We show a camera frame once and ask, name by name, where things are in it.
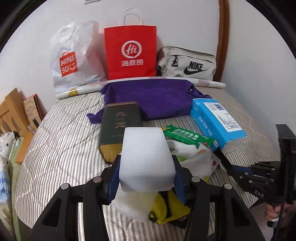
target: blue gripper pad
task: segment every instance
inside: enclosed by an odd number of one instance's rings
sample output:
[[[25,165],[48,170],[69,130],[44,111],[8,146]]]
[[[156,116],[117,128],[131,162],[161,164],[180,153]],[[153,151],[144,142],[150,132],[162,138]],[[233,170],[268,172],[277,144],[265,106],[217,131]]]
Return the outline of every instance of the blue gripper pad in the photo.
[[[186,188],[185,188],[185,185],[182,181],[181,175],[180,175],[180,173],[177,172],[177,170],[176,170],[176,175],[175,175],[175,180],[174,180],[174,187],[175,187],[175,191],[176,191],[179,201],[183,205],[185,205],[187,202]]]
[[[172,155],[174,164],[175,164],[175,180],[174,180],[174,187],[177,194],[179,201],[186,205],[187,203],[187,191],[190,186],[189,179],[192,177],[190,171],[188,169],[183,169],[175,155]]]
[[[110,183],[109,183],[109,190],[108,190],[108,197],[107,201],[111,203],[117,193],[118,186],[119,186],[119,167],[120,167],[120,161],[116,163],[117,166],[114,170],[114,174],[111,177]]]
[[[232,165],[233,166],[233,169],[236,170],[236,171],[240,171],[240,172],[247,172],[249,174],[254,174],[251,170],[251,168],[249,167],[241,167],[241,166],[236,166],[236,165]]]

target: striped bed sheet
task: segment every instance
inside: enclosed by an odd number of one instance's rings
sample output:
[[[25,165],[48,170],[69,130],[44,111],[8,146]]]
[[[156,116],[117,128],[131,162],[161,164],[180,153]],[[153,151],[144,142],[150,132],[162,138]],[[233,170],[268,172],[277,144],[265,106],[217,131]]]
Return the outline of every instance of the striped bed sheet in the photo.
[[[279,160],[279,154],[259,129],[254,119],[225,90],[197,87],[203,94],[218,100],[237,120],[248,137],[241,147],[226,154],[232,164],[248,166],[255,162]],[[33,227],[42,210],[63,184],[81,185],[101,174],[109,164],[99,149],[100,125],[89,122],[86,114],[104,107],[104,96],[98,92],[57,100],[39,126],[24,159],[15,194],[18,217]],[[190,116],[143,122],[143,126],[179,126],[202,134]],[[244,192],[226,174],[223,166],[209,182],[222,186],[230,183],[247,207],[257,198]],[[104,217],[110,240],[183,240],[184,229],[170,224],[140,223],[104,206]],[[209,234],[214,231],[214,205],[210,209]],[[78,207],[79,240],[84,241],[83,205]]]

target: blue tissue box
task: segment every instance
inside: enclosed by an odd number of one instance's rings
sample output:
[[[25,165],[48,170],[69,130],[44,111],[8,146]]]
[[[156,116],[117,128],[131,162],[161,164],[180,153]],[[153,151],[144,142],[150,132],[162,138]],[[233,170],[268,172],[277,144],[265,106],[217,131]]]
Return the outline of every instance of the blue tissue box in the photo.
[[[216,139],[224,154],[239,148],[247,137],[236,120],[215,99],[193,99],[191,116],[205,136]]]

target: white plastic bag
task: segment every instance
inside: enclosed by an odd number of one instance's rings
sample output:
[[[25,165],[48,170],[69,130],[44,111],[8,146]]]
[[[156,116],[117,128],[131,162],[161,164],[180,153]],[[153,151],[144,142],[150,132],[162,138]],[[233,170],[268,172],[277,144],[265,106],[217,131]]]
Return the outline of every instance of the white plastic bag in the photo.
[[[105,72],[97,55],[99,23],[70,23],[50,39],[50,68],[57,93],[104,81]]]
[[[148,220],[156,196],[157,192],[124,192],[119,184],[116,197],[111,204],[124,216],[138,222],[145,222]]]
[[[182,167],[188,168],[193,176],[200,177],[208,181],[216,167],[221,162],[212,152],[204,145],[188,145],[175,140],[167,140],[167,144],[172,155],[185,158],[180,162]]]

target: human hand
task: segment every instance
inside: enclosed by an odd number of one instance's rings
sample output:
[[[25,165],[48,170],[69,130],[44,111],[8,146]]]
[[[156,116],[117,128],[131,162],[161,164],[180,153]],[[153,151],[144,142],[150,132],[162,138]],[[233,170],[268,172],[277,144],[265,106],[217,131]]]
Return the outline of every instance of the human hand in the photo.
[[[285,203],[284,210],[291,207],[291,206],[292,206],[291,204]],[[278,218],[280,211],[281,211],[281,204],[277,205],[275,207],[273,207],[269,204],[266,204],[265,219],[267,221],[272,221],[274,218]]]

